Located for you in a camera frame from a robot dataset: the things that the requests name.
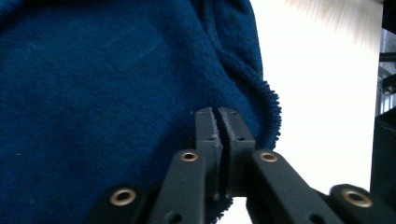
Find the white surface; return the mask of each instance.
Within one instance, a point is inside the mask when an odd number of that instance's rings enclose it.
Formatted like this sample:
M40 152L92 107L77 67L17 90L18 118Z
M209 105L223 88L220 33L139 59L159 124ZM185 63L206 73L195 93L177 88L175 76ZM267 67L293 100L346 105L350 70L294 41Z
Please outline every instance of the white surface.
M276 152L323 193L344 183L368 190L380 35L370 13L382 7L370 0L251 2L264 79L282 107ZM251 223L245 200L220 223Z

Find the navy blue cloth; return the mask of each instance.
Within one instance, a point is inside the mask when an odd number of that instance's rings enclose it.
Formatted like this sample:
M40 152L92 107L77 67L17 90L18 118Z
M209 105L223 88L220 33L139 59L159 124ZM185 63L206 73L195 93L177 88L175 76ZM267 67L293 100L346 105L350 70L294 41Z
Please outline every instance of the navy blue cloth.
M106 189L157 183L203 107L275 147L248 0L0 0L0 18L0 223L81 223Z

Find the white table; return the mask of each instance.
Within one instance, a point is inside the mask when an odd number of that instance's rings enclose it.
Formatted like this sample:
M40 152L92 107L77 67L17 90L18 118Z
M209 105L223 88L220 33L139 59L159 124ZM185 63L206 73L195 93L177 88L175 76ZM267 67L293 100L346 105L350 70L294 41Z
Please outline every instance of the white table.
M314 189L370 188L382 3L252 0L282 154ZM244 200L220 222L249 223Z

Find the blue towel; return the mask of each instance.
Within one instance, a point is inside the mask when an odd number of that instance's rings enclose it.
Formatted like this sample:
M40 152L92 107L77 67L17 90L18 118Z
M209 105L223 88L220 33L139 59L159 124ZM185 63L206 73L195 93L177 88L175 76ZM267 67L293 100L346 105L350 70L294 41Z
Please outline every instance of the blue towel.
M152 186L203 107L275 147L248 0L0 0L0 20L0 223L81 223L106 189Z

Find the dark blue fabric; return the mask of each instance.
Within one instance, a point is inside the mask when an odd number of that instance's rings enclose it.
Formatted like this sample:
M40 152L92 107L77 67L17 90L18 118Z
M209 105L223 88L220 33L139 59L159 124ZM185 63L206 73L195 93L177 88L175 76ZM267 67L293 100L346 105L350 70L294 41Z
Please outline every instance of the dark blue fabric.
M19 2L0 0L0 223L81 223L105 189L153 185L203 107L238 110L275 147L280 108L248 0L29 1L10 14Z

